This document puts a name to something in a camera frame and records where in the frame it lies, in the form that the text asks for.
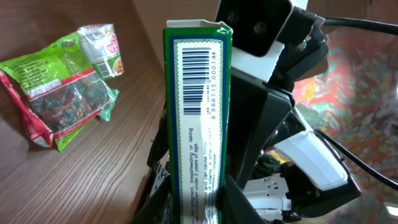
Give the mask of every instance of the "snack packet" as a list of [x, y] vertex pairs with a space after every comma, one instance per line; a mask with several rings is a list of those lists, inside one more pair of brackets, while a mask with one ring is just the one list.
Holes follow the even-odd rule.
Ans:
[[167, 21], [164, 29], [175, 223], [221, 223], [231, 43], [222, 22]]
[[22, 124], [29, 138], [36, 144], [43, 147], [52, 147], [52, 131], [44, 122], [22, 101], [21, 97], [15, 91], [6, 74], [0, 70], [0, 81], [10, 94], [13, 102], [18, 106], [22, 115]]
[[77, 30], [81, 49], [103, 79], [124, 72], [113, 24], [94, 24]]
[[21, 84], [32, 109], [53, 131], [58, 150], [91, 118], [110, 119], [117, 90], [111, 90], [80, 50], [77, 32], [49, 47], [0, 63]]

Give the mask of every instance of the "black cable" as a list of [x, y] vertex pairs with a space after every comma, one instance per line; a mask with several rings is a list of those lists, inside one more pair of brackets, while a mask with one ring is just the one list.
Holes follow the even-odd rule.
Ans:
[[391, 179], [388, 179], [386, 176], [382, 175], [378, 171], [374, 170], [372, 167], [368, 166], [366, 163], [364, 163], [361, 159], [356, 157], [352, 152], [347, 150], [344, 146], [342, 146], [340, 143], [336, 142], [334, 139], [331, 137], [327, 136], [325, 133], [323, 133], [320, 130], [315, 129], [314, 133], [323, 139], [326, 139], [328, 142], [330, 142], [334, 147], [336, 147], [339, 151], [341, 151], [348, 159], [351, 159], [353, 162], [355, 162], [360, 168], [365, 170], [367, 173], [372, 175], [374, 178], [377, 180], [380, 180], [383, 184], [386, 184], [387, 186], [391, 187], [394, 190], [398, 190], [398, 184], [392, 181]]
[[383, 32], [386, 34], [398, 35], [398, 26], [395, 24], [367, 21], [364, 19], [342, 18], [342, 17], [327, 17], [325, 19], [326, 20], [323, 23], [324, 26], [354, 27], [364, 30], [371, 30], [376, 32]]

